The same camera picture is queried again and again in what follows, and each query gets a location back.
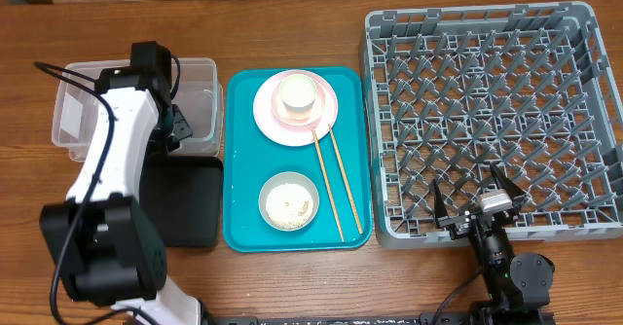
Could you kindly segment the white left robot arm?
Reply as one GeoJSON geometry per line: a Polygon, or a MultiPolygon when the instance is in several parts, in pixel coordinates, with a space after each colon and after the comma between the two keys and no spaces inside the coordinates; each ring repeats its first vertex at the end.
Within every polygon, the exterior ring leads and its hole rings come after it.
{"type": "Polygon", "coordinates": [[[108,68],[98,78],[39,62],[37,68],[99,102],[92,143],[64,202],[48,204],[40,229],[55,262],[49,303],[57,323],[69,298],[128,313],[143,324],[207,324],[202,302],[167,275],[165,245],[139,206],[149,147],[167,151],[174,129],[171,67],[108,68]]]}

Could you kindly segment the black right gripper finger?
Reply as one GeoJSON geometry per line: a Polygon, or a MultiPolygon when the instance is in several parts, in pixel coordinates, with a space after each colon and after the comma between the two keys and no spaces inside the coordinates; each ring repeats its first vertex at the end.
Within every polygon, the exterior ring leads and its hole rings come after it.
{"type": "Polygon", "coordinates": [[[442,197],[441,191],[437,184],[437,181],[434,180],[432,182],[433,185],[433,193],[434,193],[434,208],[433,208],[433,218],[435,224],[440,224],[443,220],[448,217],[448,211],[445,205],[445,201],[442,197]]]}
{"type": "Polygon", "coordinates": [[[526,203],[527,193],[523,191],[518,185],[506,177],[499,167],[493,163],[490,164],[490,172],[495,181],[496,186],[504,190],[506,194],[511,198],[513,203],[526,203]]]}

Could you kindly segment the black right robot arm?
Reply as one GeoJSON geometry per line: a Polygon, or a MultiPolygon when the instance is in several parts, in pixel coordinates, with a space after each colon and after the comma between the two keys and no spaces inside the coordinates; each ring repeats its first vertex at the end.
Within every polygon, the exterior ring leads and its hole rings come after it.
{"type": "Polygon", "coordinates": [[[478,197],[477,202],[459,215],[448,215],[437,183],[434,192],[434,223],[449,232],[452,240],[468,238],[479,269],[457,287],[427,322],[429,324],[499,324],[553,325],[549,290],[555,266],[536,253],[514,252],[505,227],[514,223],[528,194],[506,177],[495,165],[490,166],[496,189],[478,197]],[[482,277],[489,298],[476,301],[465,313],[447,312],[447,304],[473,280],[482,277]]]}

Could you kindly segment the grey bowl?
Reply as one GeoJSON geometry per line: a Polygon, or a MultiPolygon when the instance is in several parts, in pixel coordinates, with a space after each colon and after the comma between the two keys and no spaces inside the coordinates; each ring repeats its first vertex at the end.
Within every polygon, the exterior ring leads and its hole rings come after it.
{"type": "Polygon", "coordinates": [[[283,171],[264,183],[258,204],[269,226],[282,232],[295,232],[314,219],[319,208],[319,194],[306,175],[283,171]]]}

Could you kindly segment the white rice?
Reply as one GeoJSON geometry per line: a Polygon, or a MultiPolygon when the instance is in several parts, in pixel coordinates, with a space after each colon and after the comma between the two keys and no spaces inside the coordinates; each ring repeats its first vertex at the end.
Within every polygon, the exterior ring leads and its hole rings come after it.
{"type": "Polygon", "coordinates": [[[266,198],[268,218],[282,230],[302,228],[310,220],[313,209],[312,194],[305,187],[295,183],[276,186],[266,198]]]}

